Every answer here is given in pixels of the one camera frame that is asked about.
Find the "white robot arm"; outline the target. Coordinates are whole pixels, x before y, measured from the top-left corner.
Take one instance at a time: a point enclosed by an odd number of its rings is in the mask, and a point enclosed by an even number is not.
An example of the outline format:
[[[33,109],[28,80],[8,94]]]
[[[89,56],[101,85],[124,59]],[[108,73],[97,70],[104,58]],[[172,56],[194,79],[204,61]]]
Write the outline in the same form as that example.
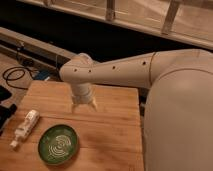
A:
[[[213,171],[213,53],[152,52],[95,63],[85,53],[60,68],[75,105],[94,102],[91,85],[146,88],[146,171]]]

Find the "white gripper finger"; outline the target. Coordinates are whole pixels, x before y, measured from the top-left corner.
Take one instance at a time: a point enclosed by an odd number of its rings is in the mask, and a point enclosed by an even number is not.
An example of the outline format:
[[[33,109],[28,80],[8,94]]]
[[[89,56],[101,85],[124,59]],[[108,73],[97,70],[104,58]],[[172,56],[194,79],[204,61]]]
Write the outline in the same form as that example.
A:
[[[97,111],[97,103],[96,103],[96,100],[95,100],[95,99],[93,99],[93,100],[91,101],[91,106],[92,106],[92,108],[93,108],[95,111]]]
[[[75,113],[76,108],[77,108],[77,104],[73,103],[71,106],[71,112]]]

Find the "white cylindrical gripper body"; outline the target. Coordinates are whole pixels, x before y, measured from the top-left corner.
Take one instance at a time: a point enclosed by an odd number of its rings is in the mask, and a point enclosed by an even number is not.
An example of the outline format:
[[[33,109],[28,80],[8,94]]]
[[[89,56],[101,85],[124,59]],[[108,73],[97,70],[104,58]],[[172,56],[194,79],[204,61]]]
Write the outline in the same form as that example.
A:
[[[75,104],[88,104],[93,99],[90,83],[72,84],[72,100]]]

